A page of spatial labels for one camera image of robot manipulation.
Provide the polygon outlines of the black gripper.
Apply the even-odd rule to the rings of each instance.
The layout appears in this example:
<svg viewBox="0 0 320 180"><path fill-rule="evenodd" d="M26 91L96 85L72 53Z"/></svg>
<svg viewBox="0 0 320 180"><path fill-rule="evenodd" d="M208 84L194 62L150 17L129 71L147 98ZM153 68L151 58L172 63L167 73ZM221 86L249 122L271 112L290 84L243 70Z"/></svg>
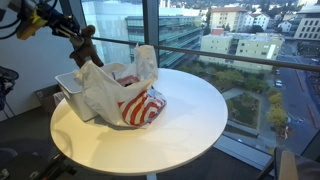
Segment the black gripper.
<svg viewBox="0 0 320 180"><path fill-rule="evenodd" d="M39 4L39 16L46 21L46 26L51 28L55 36L70 38L80 32L80 26L73 15L61 14L49 4Z"/></svg>

